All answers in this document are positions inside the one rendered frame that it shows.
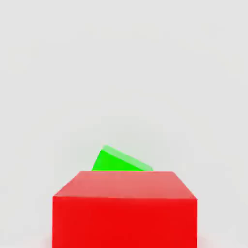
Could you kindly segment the small green cube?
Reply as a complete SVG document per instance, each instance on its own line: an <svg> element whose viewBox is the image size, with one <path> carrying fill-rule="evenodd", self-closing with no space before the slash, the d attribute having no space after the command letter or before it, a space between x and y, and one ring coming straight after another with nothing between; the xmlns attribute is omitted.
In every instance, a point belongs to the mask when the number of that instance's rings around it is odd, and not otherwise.
<svg viewBox="0 0 248 248"><path fill-rule="evenodd" d="M108 145L104 145L92 167L93 171L153 171L148 164L141 162Z"/></svg>

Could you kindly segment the small red cube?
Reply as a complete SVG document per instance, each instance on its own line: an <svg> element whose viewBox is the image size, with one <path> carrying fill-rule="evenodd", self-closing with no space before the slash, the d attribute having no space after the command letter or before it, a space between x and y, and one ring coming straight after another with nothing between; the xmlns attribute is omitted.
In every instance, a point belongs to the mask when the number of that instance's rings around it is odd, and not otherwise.
<svg viewBox="0 0 248 248"><path fill-rule="evenodd" d="M52 248L197 248L197 198L173 172L81 171L52 210Z"/></svg>

